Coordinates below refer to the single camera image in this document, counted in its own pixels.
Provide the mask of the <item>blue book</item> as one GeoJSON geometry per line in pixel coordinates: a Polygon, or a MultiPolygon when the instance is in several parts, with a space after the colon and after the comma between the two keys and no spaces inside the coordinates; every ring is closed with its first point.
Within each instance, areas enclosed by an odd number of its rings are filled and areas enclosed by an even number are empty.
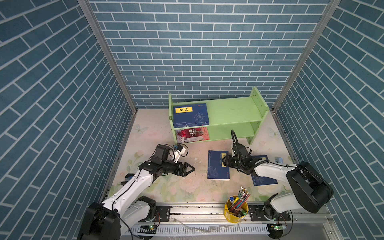
{"type": "Polygon", "coordinates": [[[208,179],[218,181],[230,180],[230,169],[226,167],[222,159],[226,157],[228,151],[209,151],[208,152],[208,179]]]}
{"type": "MultiPolygon", "coordinates": [[[[253,160],[260,161],[260,160],[268,160],[267,155],[261,155],[261,156],[252,156],[253,160]]],[[[268,177],[260,177],[256,175],[251,175],[252,181],[255,187],[258,186],[270,186],[270,185],[277,185],[278,181],[272,178],[268,177]]]]}
{"type": "Polygon", "coordinates": [[[207,126],[210,124],[207,104],[175,106],[173,125],[175,128],[207,126]]]}

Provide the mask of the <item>red pink Hamlet book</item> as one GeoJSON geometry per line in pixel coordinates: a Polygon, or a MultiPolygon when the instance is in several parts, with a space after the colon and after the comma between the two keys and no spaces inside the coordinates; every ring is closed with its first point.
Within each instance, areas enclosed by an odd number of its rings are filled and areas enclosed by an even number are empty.
{"type": "Polygon", "coordinates": [[[178,144],[194,143],[210,140],[208,128],[192,128],[176,130],[178,144]]]}

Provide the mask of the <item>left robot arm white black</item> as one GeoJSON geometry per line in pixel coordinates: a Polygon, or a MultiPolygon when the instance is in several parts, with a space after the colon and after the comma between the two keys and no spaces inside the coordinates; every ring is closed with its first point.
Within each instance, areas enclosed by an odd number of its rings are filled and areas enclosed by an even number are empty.
{"type": "Polygon", "coordinates": [[[128,232],[132,239],[144,239],[133,233],[132,227],[140,221],[160,225],[157,202],[142,196],[157,178],[168,174],[186,177],[195,168],[180,162],[189,149],[184,144],[158,144],[150,158],[141,163],[135,174],[127,174],[122,188],[101,203],[94,202],[85,211],[77,238],[79,240],[118,240],[128,232]]]}

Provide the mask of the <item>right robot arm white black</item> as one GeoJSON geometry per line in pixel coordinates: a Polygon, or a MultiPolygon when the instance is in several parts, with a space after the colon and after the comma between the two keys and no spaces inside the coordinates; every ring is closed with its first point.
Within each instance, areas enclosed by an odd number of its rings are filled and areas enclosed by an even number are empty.
{"type": "Polygon", "coordinates": [[[284,165],[261,157],[245,155],[246,152],[246,148],[241,151],[233,149],[232,155],[222,157],[222,163],[246,175],[288,183],[292,190],[283,195],[274,194],[264,202],[262,211],[269,221],[276,220],[284,212],[297,209],[315,214],[334,194],[333,188],[308,162],[284,165]]]}

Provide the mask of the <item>green wooden shelf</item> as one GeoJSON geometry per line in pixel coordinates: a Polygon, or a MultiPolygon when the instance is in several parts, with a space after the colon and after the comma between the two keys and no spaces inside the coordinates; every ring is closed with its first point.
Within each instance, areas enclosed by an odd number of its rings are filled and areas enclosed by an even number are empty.
{"type": "Polygon", "coordinates": [[[185,103],[174,103],[172,95],[169,94],[169,121],[172,129],[173,139],[176,144],[176,130],[192,128],[208,128],[210,140],[222,141],[231,138],[231,131],[235,131],[237,137],[247,139],[252,144],[258,134],[264,120],[266,119],[269,106],[263,99],[259,90],[254,87],[248,97],[204,100],[185,103]],[[173,115],[175,106],[189,104],[207,104],[210,124],[207,126],[175,128],[173,115]]]}

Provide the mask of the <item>yellow pen cup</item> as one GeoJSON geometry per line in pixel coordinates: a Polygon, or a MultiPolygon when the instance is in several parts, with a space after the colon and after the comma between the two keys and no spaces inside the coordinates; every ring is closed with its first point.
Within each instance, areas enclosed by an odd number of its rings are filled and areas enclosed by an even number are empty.
{"type": "Polygon", "coordinates": [[[224,216],[232,224],[238,224],[245,220],[249,214],[249,206],[246,201],[240,200],[237,196],[231,196],[226,204],[224,216]]]}

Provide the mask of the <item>blue stapler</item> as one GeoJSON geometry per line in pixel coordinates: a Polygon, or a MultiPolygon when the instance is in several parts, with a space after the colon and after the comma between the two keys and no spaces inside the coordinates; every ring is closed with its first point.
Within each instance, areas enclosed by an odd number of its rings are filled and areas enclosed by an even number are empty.
{"type": "Polygon", "coordinates": [[[121,185],[124,186],[132,179],[133,176],[134,174],[126,174],[125,179],[121,182],[121,185]]]}

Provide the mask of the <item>aluminium corner post right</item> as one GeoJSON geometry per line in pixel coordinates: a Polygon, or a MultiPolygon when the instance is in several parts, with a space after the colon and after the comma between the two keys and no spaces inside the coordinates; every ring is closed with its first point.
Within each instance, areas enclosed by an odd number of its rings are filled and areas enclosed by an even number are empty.
{"type": "Polygon", "coordinates": [[[307,61],[308,57],[310,56],[312,50],[314,49],[316,43],[318,42],[321,34],[325,30],[328,22],[330,21],[331,17],[333,16],[334,12],[336,11],[340,2],[341,2],[341,0],[331,0],[331,1],[329,1],[327,6],[325,7],[325,10],[324,10],[318,24],[314,28],[314,31],[313,31],[311,37],[309,38],[302,54],[298,58],[296,65],[293,67],[293,70],[292,70],[290,76],[288,77],[284,87],[282,88],[282,91],[279,94],[276,102],[273,104],[273,107],[272,107],[272,113],[273,114],[276,114],[278,112],[278,109],[282,105],[283,100],[285,99],[290,88],[294,84],[296,78],[298,77],[298,75],[299,75],[300,71],[302,70],[305,62],[307,61]]]}

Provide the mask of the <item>aluminium corner post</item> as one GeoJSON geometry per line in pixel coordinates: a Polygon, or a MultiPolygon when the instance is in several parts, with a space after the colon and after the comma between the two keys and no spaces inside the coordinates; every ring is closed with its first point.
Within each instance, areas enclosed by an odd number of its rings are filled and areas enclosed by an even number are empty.
{"type": "Polygon", "coordinates": [[[106,57],[108,64],[111,67],[111,70],[112,70],[114,76],[116,77],[116,80],[117,80],[121,90],[123,91],[123,94],[124,94],[128,104],[129,104],[130,108],[133,111],[133,114],[135,115],[137,113],[137,107],[133,101],[131,94],[129,93],[127,85],[124,81],[124,78],[121,74],[121,71],[118,68],[116,60],[115,60],[115,58],[111,52],[111,49],[107,43],[107,40],[103,34],[103,31],[102,31],[102,29],[101,29],[101,27],[97,21],[96,15],[94,14],[94,11],[91,7],[90,2],[86,1],[86,0],[78,0],[78,2],[79,2],[79,5],[80,5],[88,23],[89,23],[89,25],[90,25],[94,35],[95,35],[97,42],[99,43],[99,45],[101,47],[101,50],[103,51],[103,53],[106,57]]]}
{"type": "Polygon", "coordinates": [[[292,70],[290,76],[288,77],[284,87],[282,88],[282,91],[279,94],[276,102],[273,104],[273,107],[272,107],[272,113],[273,114],[276,114],[278,112],[278,109],[282,105],[283,100],[285,99],[290,88],[294,84],[296,78],[298,77],[298,75],[299,75],[300,71],[302,70],[305,62],[307,61],[308,57],[310,56],[312,50],[314,49],[316,43],[318,42],[321,34],[325,30],[328,22],[330,21],[331,17],[333,16],[334,12],[336,11],[340,2],[341,2],[341,0],[331,0],[331,1],[329,1],[327,6],[325,7],[325,10],[324,10],[318,24],[314,28],[314,31],[313,31],[311,37],[309,38],[302,54],[298,58],[296,65],[293,67],[293,70],[292,70]]]}

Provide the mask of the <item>aluminium corner post left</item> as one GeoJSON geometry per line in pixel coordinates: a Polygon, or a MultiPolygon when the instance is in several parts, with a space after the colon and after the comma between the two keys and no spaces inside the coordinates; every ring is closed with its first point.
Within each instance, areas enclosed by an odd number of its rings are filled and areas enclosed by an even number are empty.
{"type": "Polygon", "coordinates": [[[99,43],[99,45],[101,47],[101,50],[103,51],[103,53],[106,57],[108,64],[111,67],[111,70],[112,70],[114,76],[116,77],[116,80],[117,80],[121,90],[123,91],[123,94],[124,94],[128,104],[129,104],[130,108],[133,111],[133,114],[135,115],[137,113],[137,107],[133,101],[131,94],[129,93],[127,85],[124,81],[124,78],[121,74],[121,71],[118,68],[116,60],[115,60],[115,58],[111,52],[111,49],[107,43],[107,40],[103,34],[103,31],[102,31],[102,29],[101,29],[101,27],[97,21],[96,15],[94,14],[94,11],[91,7],[90,2],[86,1],[86,0],[78,0],[78,2],[79,2],[79,5],[80,5],[88,23],[89,23],[89,25],[90,25],[94,35],[95,35],[97,42],[99,43]]]}

